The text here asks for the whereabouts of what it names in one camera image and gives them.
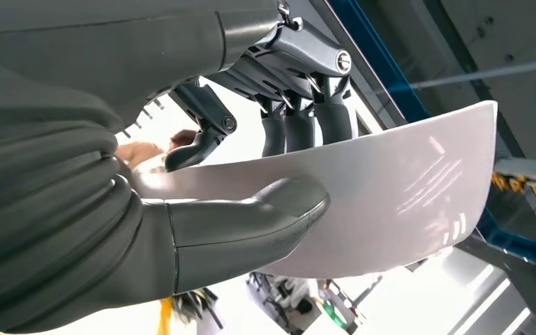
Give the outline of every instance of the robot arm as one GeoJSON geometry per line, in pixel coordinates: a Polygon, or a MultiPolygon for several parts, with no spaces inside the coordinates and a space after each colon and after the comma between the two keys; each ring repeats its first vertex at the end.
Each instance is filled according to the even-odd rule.
{"type": "MultiPolygon", "coordinates": [[[[329,205],[311,178],[239,202],[143,202],[112,157],[113,133],[159,92],[212,100],[179,85],[229,68],[277,15],[272,0],[0,0],[0,332],[168,297],[296,247],[329,205]]],[[[208,133],[228,115],[197,106],[208,133]]]]}

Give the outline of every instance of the screw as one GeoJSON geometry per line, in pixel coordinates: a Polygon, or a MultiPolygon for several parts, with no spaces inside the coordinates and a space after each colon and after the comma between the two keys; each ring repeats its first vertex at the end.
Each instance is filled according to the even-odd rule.
{"type": "Polygon", "coordinates": [[[237,127],[237,122],[232,117],[225,117],[223,119],[223,127],[225,127],[225,130],[227,131],[234,131],[237,127]]]}
{"type": "Polygon", "coordinates": [[[341,72],[346,72],[348,69],[350,69],[350,64],[352,61],[350,60],[350,55],[345,50],[342,50],[338,53],[338,57],[336,60],[336,64],[338,65],[338,69],[341,72]]]}

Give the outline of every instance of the person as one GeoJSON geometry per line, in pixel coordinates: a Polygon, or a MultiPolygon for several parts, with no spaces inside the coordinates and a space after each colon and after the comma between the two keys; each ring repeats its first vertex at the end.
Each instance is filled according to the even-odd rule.
{"type": "MultiPolygon", "coordinates": [[[[183,129],[177,132],[170,140],[169,151],[192,144],[195,136],[196,131],[191,129],[183,129]]],[[[134,141],[129,144],[119,145],[114,155],[123,162],[126,162],[128,168],[133,170],[142,162],[161,155],[163,152],[164,150],[155,143],[134,141]]]]}

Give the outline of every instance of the robotic hand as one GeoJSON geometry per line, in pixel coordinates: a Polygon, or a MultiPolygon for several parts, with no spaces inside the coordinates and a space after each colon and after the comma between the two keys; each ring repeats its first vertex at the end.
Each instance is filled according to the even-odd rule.
{"type": "MultiPolygon", "coordinates": [[[[112,156],[113,134],[171,91],[201,133],[169,169],[203,159],[237,123],[191,82],[200,75],[232,80],[266,119],[279,120],[279,103],[285,123],[297,116],[299,96],[317,118],[329,113],[318,104],[337,103],[340,89],[327,78],[347,77],[350,60],[285,9],[274,0],[0,0],[0,332],[161,299],[295,249],[329,205],[319,181],[291,176],[239,202],[150,202],[112,156]],[[266,82],[247,80],[250,64],[266,82]]],[[[268,154],[282,152],[281,130],[268,154]]]]}
{"type": "MultiPolygon", "coordinates": [[[[267,36],[231,68],[208,78],[260,104],[264,157],[283,154],[285,146],[287,152],[314,147],[313,115],[320,122],[324,144],[351,139],[350,115],[342,101],[350,55],[311,23],[291,18],[286,2],[278,2],[278,12],[281,19],[267,36]]],[[[209,87],[180,84],[170,95],[201,128],[191,147],[166,158],[165,168],[173,171],[203,161],[235,131],[237,122],[209,87]]]]}

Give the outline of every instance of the white curved panel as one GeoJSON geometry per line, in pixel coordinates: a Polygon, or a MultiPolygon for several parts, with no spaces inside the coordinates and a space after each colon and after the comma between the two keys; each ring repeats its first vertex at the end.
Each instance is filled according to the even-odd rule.
{"type": "Polygon", "coordinates": [[[143,198],[238,200],[309,174],[332,205],[286,259],[264,271],[340,278],[421,260],[465,239],[488,194],[497,103],[486,101],[377,135],[255,161],[142,174],[143,198]]]}

